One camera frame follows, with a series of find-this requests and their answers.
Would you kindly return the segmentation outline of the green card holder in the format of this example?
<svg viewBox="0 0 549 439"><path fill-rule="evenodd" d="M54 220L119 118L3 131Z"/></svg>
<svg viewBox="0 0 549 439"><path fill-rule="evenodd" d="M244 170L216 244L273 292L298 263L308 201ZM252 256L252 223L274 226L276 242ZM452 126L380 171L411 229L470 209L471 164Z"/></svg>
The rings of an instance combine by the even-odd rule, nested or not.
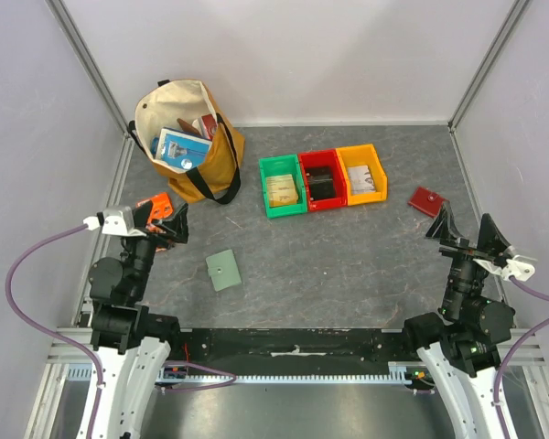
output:
<svg viewBox="0 0 549 439"><path fill-rule="evenodd" d="M242 278L232 249L218 252L206 258L208 275L213 289L220 292L224 289L240 285Z"/></svg>

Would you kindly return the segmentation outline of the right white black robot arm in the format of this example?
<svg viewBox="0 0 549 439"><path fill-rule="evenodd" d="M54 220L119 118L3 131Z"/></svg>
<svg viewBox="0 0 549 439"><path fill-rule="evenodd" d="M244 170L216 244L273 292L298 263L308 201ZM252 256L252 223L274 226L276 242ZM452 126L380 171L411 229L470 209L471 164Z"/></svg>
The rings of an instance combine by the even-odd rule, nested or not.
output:
<svg viewBox="0 0 549 439"><path fill-rule="evenodd" d="M458 231L448 202L426 236L440 243L451 265L437 312L404 322L402 352L425 364L456 438L514 438L498 346L511 339L515 311L482 293L487 265L505 267L511 245L489 214L481 218L477 243L470 243Z"/></svg>

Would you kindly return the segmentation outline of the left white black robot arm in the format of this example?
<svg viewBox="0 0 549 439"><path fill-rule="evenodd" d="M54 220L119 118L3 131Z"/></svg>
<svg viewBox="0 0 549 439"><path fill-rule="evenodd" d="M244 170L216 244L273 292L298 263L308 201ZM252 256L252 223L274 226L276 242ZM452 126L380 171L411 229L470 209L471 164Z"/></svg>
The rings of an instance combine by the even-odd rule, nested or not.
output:
<svg viewBox="0 0 549 439"><path fill-rule="evenodd" d="M183 348L178 319L154 315L141 302L157 249L188 242L188 205L164 219L150 219L152 210L147 201L84 220L88 230L119 238L123 250L88 272L95 359L80 438L140 437L158 373Z"/></svg>

